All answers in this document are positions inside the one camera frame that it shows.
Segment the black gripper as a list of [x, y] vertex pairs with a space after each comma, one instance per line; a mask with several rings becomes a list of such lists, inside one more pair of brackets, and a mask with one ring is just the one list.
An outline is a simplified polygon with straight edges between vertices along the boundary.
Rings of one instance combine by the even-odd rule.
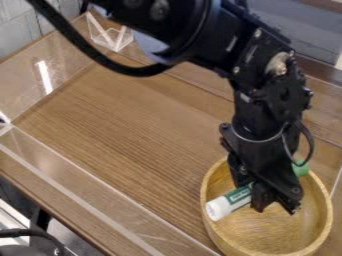
[[233, 182], [237, 188], [254, 182], [252, 208], [257, 212], [264, 212], [274, 202], [291, 215], [301, 208], [305, 192], [295, 168], [305, 166], [309, 159], [297, 161], [295, 153], [301, 133], [307, 132], [300, 122], [285, 124], [266, 137], [241, 134], [237, 123], [220, 126]]

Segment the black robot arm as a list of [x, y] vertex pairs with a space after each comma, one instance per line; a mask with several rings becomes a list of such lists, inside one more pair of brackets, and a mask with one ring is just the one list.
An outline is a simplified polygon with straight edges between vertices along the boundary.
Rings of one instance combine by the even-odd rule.
[[47, 0], [27, 0], [65, 38], [99, 65], [132, 77], [152, 77], [190, 62], [229, 80], [233, 120], [220, 127], [238, 187], [252, 188], [252, 206], [280, 203], [296, 212], [304, 188], [295, 154], [313, 136], [303, 123], [313, 92], [289, 39], [249, 10], [246, 0], [89, 0], [126, 25], [156, 61], [126, 66], [87, 41]]

